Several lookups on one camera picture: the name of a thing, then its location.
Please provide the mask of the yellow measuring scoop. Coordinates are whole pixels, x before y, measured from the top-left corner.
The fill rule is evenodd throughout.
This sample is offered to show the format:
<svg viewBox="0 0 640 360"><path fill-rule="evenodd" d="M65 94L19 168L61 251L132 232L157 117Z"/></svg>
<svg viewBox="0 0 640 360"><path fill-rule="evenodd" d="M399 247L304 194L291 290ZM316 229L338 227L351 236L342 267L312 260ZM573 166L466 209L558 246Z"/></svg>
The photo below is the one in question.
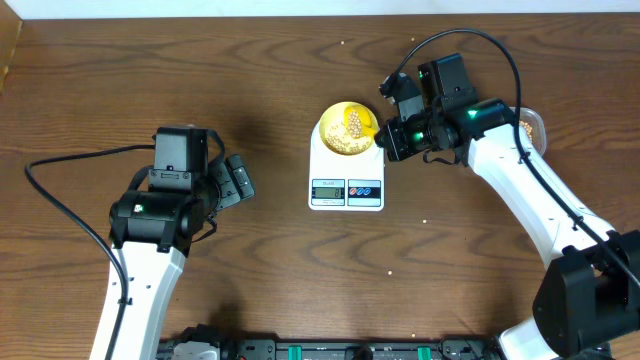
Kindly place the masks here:
<svg viewBox="0 0 640 360"><path fill-rule="evenodd" d="M344 110L344 126L354 139L373 138L377 130L377 121L363 105L351 105Z"/></svg>

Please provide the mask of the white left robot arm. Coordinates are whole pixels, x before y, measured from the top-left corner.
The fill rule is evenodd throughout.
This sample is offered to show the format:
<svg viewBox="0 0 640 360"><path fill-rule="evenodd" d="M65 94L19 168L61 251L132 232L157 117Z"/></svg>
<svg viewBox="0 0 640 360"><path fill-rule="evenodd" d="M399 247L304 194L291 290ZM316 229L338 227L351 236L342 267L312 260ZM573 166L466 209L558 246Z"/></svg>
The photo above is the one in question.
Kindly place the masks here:
<svg viewBox="0 0 640 360"><path fill-rule="evenodd" d="M153 359L158 350L169 300L183 272L194 237L206 223L217 231L216 215L255 195L243 159L234 154L209 165L192 194L142 192L141 168L110 210L113 252L123 274L112 265L92 359Z"/></svg>

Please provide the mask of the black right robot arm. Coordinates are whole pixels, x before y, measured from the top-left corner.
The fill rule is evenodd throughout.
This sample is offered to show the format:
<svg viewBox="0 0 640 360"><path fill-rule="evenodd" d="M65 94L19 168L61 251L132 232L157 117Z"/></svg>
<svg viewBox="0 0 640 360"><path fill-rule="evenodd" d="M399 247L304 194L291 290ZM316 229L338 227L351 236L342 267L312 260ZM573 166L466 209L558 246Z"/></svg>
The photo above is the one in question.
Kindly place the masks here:
<svg viewBox="0 0 640 360"><path fill-rule="evenodd" d="M393 72L380 87L398 109L376 135L391 161L451 150L506 203L546 273L530 319L502 332L506 359L576 356L639 329L639 233L617 232L562 182L502 100L478 99L463 59Z"/></svg>

